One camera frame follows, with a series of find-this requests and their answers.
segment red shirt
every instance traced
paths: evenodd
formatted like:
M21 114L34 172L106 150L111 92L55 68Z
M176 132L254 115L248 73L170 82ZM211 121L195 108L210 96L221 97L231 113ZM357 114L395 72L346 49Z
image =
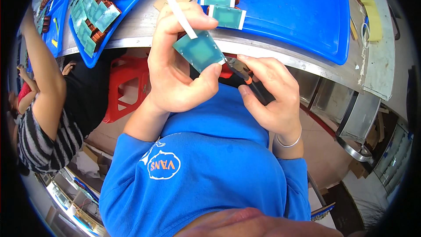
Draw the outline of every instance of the red shirt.
M28 83L24 82L24 85L22 86L22 89L18 94L18 108L19 108L19 103L21 102L22 98L25 97L30 92L32 92L31 87L29 87Z

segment blue plastic tray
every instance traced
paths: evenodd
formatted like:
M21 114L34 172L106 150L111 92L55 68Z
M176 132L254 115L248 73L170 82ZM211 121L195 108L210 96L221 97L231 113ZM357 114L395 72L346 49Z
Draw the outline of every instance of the blue plastic tray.
M339 65L348 58L348 0L240 0L237 7L247 11L246 33L286 42Z
M107 44L109 38L111 38L111 35L117 28L118 24L123 20L123 18L127 15L127 13L133 8L133 6L138 2L139 0L112 0L114 4L117 5L117 8L120 9L121 14L115 19L111 29L108 31L107 35L105 36L103 42L101 43L99 49L97 52L94 52L92 58L86 54L83 45L80 43L80 40L78 39L75 29L73 28L73 22L71 20L71 16L69 18L69 27L71 34L73 35L73 38L75 39L77 48L79 49L80 55L82 56L83 60L85 61L85 64L88 68L93 68L98 61L99 55L101 54L102 50L104 49L105 45Z
M57 57L61 51L61 40L63 39L63 27L68 3L69 0L53 0L51 10L47 13L47 16L51 16L50 29L43 34L43 40L54 57ZM57 19L59 33L57 33L54 18ZM51 40L57 41L57 47L51 43Z

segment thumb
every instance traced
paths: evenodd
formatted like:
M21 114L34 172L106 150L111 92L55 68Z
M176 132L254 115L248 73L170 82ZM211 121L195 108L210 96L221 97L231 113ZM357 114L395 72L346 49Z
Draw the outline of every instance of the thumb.
M192 94L197 95L199 100L206 101L218 92L218 78L222 66L214 63L206 67L198 78L190 83Z
M250 87L247 85L240 85L238 90L241 94L241 97L243 98L245 108L247 108L247 110L256 119L256 121L259 122L260 120L270 117L268 115L269 111L257 99Z

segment blue t-shirt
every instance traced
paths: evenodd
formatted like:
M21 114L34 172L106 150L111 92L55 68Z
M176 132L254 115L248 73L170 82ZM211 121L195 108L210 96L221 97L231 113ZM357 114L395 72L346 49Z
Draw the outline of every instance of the blue t-shirt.
M99 210L111 236L173 236L197 217L230 208L310 219L304 159L277 159L238 90L172 114L157 142L122 134Z

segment hand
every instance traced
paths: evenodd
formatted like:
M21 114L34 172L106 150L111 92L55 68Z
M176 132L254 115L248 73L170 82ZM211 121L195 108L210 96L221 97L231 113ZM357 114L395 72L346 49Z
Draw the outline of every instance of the hand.
M63 69L63 71L61 72L61 74L64 75L69 75L69 72L71 71L71 69L73 69L73 66L76 65L76 62L69 62Z
M28 76L28 74L26 72L26 68L22 64L19 64L18 68L19 68L19 76L20 77L25 78L25 77Z
M194 29L209 30L218 21L203 13L193 2L180 2L180 8ZM189 64L173 48L177 34L184 31L169 6L161 10L148 57L151 102L162 112L184 112L209 100L218 92L218 77L222 66L209 65L194 81L189 76Z
M279 134L284 145L293 144L301 134L297 81L285 65L275 58L253 58L245 55L237 55L237 58L253 71L276 99L264 106L248 86L241 85L238 89L244 106L263 128Z

